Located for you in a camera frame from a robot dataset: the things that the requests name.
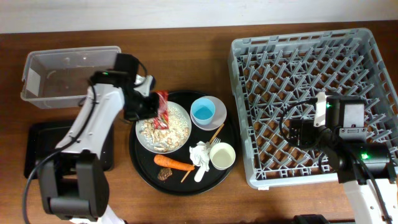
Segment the red snack wrapper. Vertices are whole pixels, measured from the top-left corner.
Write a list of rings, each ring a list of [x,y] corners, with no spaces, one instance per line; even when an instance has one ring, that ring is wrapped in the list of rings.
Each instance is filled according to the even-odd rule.
[[[156,92],[159,96],[159,107],[157,117],[154,118],[155,129],[169,128],[169,113],[168,113],[168,91],[162,90]]]

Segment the blue plastic cup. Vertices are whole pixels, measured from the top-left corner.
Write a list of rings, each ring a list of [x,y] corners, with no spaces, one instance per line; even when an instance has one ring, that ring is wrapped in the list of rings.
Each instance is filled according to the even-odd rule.
[[[208,98],[195,100],[190,108],[193,120],[200,125],[208,125],[215,115],[215,104]]]

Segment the white tissue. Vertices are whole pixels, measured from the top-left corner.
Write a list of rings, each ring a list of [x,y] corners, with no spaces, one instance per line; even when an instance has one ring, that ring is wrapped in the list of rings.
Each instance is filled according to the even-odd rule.
[[[199,141],[195,147],[189,147],[190,160],[194,166],[204,168],[205,172],[208,172],[210,167],[210,157],[208,145],[202,141]]]

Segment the cream paper cup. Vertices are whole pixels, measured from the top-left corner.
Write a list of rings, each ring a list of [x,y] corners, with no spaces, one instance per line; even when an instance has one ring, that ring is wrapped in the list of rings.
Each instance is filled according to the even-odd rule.
[[[210,150],[210,161],[215,169],[226,170],[234,164],[235,160],[234,148],[225,142],[215,144]]]

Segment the pink small bowl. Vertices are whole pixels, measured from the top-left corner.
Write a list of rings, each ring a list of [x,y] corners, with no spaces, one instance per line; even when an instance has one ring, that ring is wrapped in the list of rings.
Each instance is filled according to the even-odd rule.
[[[201,98],[208,98],[209,100],[211,100],[215,104],[216,111],[215,111],[215,115],[213,117],[213,120],[208,125],[197,124],[193,120],[192,114],[190,112],[191,120],[193,121],[193,123],[196,126],[198,126],[200,129],[205,130],[205,131],[212,131],[214,129],[219,128],[224,123],[224,121],[226,120],[226,116],[227,116],[227,110],[226,110],[226,107],[225,107],[224,103],[220,99],[218,99],[218,98],[216,98],[214,96],[203,96]]]

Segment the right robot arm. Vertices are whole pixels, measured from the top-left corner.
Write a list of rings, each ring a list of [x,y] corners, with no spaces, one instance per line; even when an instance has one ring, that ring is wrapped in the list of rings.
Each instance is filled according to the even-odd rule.
[[[305,100],[313,119],[291,119],[282,137],[292,147],[327,156],[354,211],[356,223],[397,223],[397,174],[385,144],[367,142],[365,102],[319,92]]]

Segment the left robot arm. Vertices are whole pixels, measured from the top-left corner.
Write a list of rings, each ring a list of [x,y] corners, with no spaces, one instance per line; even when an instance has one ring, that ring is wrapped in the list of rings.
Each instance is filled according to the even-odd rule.
[[[22,199],[24,221],[32,179],[39,181],[44,211],[72,223],[124,223],[109,205],[109,184],[100,157],[120,111],[128,121],[157,116],[155,79],[135,71],[95,72],[76,120],[53,153],[38,162],[27,179]]]

